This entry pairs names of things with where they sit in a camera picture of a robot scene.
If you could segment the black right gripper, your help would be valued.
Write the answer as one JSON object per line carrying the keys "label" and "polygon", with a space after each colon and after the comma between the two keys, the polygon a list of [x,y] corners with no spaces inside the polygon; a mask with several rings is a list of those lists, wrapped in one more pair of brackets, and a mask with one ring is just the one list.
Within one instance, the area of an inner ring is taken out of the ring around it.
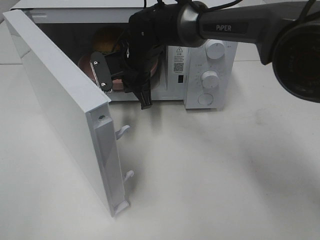
{"label": "black right gripper", "polygon": [[123,91],[134,93],[140,102],[141,110],[151,108],[151,71],[163,52],[163,46],[121,42],[117,48],[106,54],[112,79],[122,80]]}

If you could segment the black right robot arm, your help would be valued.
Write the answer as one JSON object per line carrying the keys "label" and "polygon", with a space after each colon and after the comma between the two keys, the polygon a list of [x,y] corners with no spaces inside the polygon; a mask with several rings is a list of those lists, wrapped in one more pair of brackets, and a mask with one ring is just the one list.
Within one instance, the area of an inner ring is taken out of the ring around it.
{"label": "black right robot arm", "polygon": [[197,48],[210,40],[254,44],[263,65],[272,64],[291,95],[320,100],[320,3],[316,0],[207,8],[179,0],[133,14],[119,53],[105,57],[111,78],[122,78],[142,109],[152,106],[151,69],[165,46]]}

